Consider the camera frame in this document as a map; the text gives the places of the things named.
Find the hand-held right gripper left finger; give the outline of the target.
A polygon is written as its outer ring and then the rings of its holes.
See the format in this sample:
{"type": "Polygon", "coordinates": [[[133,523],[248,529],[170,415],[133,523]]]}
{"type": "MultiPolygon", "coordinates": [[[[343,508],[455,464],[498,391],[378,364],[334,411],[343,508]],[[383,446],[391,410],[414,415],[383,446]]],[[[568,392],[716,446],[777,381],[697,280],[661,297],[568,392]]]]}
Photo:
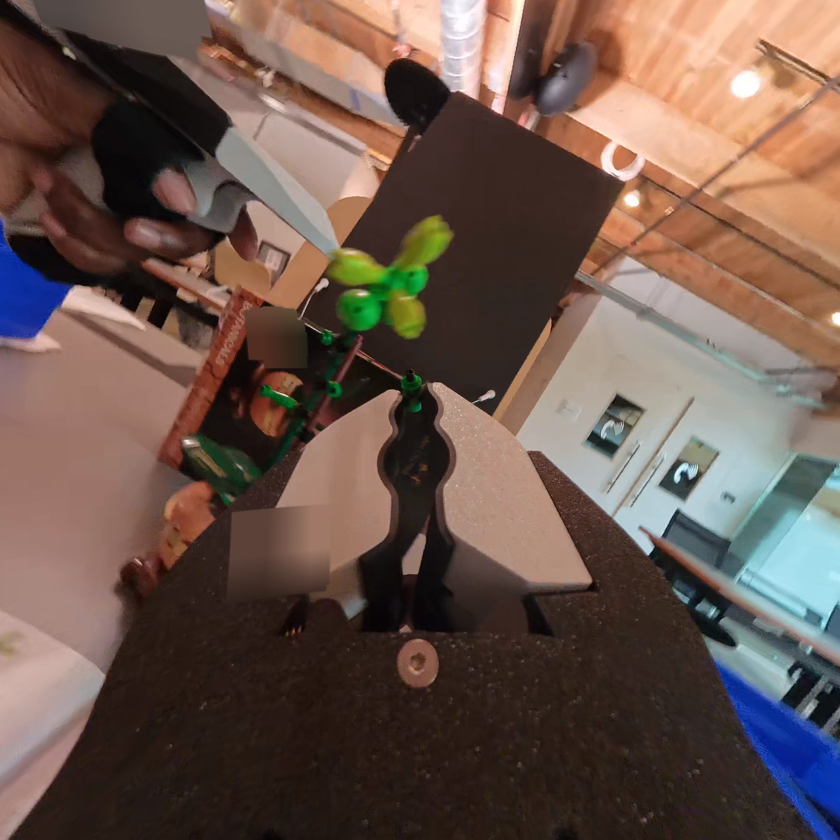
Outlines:
{"type": "Polygon", "coordinates": [[[283,594],[336,601],[366,631],[395,630],[404,604],[400,503],[385,471],[401,401],[386,390],[328,425],[279,498],[283,594]]]}

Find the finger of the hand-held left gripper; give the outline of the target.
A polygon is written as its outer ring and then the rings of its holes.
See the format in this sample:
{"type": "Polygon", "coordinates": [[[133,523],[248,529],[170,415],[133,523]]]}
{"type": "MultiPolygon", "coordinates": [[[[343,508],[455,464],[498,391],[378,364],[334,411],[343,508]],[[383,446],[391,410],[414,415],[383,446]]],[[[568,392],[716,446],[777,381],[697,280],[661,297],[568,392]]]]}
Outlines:
{"type": "Polygon", "coordinates": [[[226,176],[215,189],[217,230],[233,230],[245,205],[258,202],[324,255],[339,248],[322,205],[257,143],[229,128],[216,149],[226,176]]]}

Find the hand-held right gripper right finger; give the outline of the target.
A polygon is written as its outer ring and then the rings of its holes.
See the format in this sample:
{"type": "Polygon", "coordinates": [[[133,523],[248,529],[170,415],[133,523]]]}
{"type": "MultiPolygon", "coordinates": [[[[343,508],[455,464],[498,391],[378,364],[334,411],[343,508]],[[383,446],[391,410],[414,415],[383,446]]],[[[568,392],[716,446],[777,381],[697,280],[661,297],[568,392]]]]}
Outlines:
{"type": "Polygon", "coordinates": [[[500,606],[589,590],[592,576],[515,435],[446,385],[428,391],[448,467],[420,565],[420,628],[475,631],[500,606]]]}

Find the green brick plant stem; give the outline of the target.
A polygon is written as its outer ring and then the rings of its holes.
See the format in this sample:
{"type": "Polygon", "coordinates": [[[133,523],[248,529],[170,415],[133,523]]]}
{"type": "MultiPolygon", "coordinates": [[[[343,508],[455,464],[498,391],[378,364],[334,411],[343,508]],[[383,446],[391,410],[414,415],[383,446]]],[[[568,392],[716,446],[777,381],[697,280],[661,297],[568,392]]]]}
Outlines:
{"type": "MultiPolygon", "coordinates": [[[[342,333],[362,333],[364,337],[365,333],[381,324],[404,340],[417,339],[427,324],[426,310],[419,294],[428,282],[428,266],[446,251],[453,237],[450,226],[436,215],[426,217],[409,229],[389,266],[380,265],[372,256],[356,249],[336,250],[326,277],[346,287],[335,304],[343,330],[340,333],[321,331],[321,345],[330,353],[329,346],[342,333]]],[[[314,435],[308,433],[308,414],[328,359],[316,375],[310,393],[302,400],[267,384],[259,387],[258,396],[281,406],[288,419],[286,431],[269,467],[276,466],[292,450],[313,439],[314,435]]]]}

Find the orange toy-brick pumpkin model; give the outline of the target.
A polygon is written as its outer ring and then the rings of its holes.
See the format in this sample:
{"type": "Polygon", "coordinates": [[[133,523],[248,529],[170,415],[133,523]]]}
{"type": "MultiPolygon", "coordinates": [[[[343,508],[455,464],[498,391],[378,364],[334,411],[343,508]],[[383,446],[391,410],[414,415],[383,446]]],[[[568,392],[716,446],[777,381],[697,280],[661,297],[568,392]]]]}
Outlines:
{"type": "Polygon", "coordinates": [[[165,565],[166,573],[214,523],[215,498],[209,484],[198,480],[179,489],[167,501],[160,533],[153,541],[151,550],[146,553],[158,554],[165,565]]]}

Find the grey desk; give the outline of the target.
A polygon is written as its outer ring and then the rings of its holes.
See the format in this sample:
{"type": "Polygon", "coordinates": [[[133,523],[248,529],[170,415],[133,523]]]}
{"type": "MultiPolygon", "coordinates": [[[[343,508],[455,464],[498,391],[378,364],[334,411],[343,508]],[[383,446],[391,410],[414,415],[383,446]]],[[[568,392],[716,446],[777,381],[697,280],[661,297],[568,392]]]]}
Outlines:
{"type": "Polygon", "coordinates": [[[2,349],[2,612],[109,669],[126,634],[153,654],[224,640],[228,512],[137,605],[119,573],[153,548],[188,478],[158,458],[185,394],[160,360],[58,311],[58,350],[2,349]]]}

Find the person's left hand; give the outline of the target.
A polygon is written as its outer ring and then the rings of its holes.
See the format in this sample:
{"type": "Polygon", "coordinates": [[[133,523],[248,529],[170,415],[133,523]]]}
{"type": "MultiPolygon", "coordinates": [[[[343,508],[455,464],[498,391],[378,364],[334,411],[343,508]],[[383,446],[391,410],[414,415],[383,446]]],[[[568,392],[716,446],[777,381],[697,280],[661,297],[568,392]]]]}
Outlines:
{"type": "Polygon", "coordinates": [[[173,223],[120,221],[96,206],[57,169],[66,152],[87,145],[112,94],[66,57],[14,23],[1,24],[1,206],[9,219],[32,193],[45,209],[43,235],[8,237],[14,252],[52,280],[96,286],[158,258],[181,263],[211,249],[214,232],[183,219],[194,194],[177,171],[163,171],[153,194],[178,214],[173,223]]]}

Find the brown brick stick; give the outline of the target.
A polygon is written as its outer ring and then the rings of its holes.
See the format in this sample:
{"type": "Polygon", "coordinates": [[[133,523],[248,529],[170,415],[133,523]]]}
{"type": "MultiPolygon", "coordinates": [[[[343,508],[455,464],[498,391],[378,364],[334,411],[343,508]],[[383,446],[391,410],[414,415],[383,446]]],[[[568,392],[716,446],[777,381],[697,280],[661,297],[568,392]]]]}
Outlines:
{"type": "Polygon", "coordinates": [[[334,338],[329,346],[329,359],[324,372],[320,374],[318,387],[312,397],[308,414],[308,433],[313,436],[323,429],[321,416],[328,405],[342,394],[345,375],[359,352],[363,342],[360,332],[344,332],[334,338]]]}

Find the dark green brick leaf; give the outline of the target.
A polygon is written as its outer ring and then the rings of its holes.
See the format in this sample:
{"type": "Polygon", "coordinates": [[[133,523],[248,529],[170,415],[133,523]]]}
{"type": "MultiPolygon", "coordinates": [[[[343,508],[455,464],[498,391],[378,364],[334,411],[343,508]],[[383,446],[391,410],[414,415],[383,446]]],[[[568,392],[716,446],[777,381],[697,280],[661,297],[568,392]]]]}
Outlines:
{"type": "Polygon", "coordinates": [[[239,449],[222,446],[196,434],[181,440],[182,470],[209,484],[226,507],[244,495],[262,476],[254,460],[239,449]]]}

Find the black round disc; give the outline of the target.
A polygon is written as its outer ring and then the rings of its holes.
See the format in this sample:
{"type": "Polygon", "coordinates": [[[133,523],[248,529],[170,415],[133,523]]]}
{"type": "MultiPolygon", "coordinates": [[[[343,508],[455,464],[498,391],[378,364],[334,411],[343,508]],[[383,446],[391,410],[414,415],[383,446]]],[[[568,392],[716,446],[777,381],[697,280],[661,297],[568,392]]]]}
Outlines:
{"type": "Polygon", "coordinates": [[[395,116],[417,135],[426,132],[451,96],[440,78],[409,58],[394,59],[388,65],[384,89],[395,116]]]}

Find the dark orchid print box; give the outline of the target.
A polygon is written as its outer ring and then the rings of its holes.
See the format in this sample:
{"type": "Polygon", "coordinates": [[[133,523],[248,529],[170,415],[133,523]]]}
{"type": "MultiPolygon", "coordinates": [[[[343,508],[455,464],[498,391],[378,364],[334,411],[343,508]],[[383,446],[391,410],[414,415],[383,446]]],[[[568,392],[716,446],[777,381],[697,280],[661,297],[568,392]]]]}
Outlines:
{"type": "MultiPolygon", "coordinates": [[[[441,216],[454,240],[429,268],[420,294],[427,326],[404,340],[385,325],[367,332],[342,381],[343,394],[318,422],[329,425],[413,369],[492,415],[549,325],[621,187],[595,165],[461,94],[391,167],[345,245],[387,266],[411,226],[441,216]]],[[[329,348],[318,331],[341,330],[336,284],[306,312],[309,366],[270,369],[249,360],[246,313],[261,299],[237,289],[203,366],[158,453],[182,469],[182,439],[205,435],[245,452],[261,469],[274,457],[289,416],[259,396],[288,382],[304,396],[319,382],[329,348]]]]}

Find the blue plastic bin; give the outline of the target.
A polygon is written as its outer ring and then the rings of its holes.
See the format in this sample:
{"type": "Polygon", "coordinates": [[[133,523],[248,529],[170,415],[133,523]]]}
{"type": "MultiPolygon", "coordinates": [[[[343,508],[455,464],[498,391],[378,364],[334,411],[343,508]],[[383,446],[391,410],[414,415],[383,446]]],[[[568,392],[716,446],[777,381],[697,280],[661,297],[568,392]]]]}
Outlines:
{"type": "Polygon", "coordinates": [[[48,280],[26,265],[1,232],[2,344],[38,338],[71,289],[71,285],[48,280]]]}

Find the blue panel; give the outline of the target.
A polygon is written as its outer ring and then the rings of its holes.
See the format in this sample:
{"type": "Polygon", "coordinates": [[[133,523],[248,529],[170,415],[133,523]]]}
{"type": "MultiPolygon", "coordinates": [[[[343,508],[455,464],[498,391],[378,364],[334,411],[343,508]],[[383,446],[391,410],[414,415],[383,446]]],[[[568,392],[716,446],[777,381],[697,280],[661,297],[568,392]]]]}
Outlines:
{"type": "Polygon", "coordinates": [[[839,838],[838,742],[724,664],[717,672],[753,748],[821,839],[839,838]]]}

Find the white paper sheet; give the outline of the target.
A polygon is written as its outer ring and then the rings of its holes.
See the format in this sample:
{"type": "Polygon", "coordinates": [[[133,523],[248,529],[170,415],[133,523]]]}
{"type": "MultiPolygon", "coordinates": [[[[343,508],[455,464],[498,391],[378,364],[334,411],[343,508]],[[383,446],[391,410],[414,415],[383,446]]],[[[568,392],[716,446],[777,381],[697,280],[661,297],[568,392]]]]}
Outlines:
{"type": "Polygon", "coordinates": [[[2,784],[90,711],[103,682],[76,650],[1,613],[2,784]]]}

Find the silver ventilation duct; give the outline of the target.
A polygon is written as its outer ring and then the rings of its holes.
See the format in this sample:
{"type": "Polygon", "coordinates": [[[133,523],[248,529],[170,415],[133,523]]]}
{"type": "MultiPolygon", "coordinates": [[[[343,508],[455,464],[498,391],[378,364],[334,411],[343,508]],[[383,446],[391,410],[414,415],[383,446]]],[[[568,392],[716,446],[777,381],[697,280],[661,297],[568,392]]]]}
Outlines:
{"type": "Polygon", "coordinates": [[[440,76],[451,91],[478,98],[487,1],[440,2],[440,76]]]}

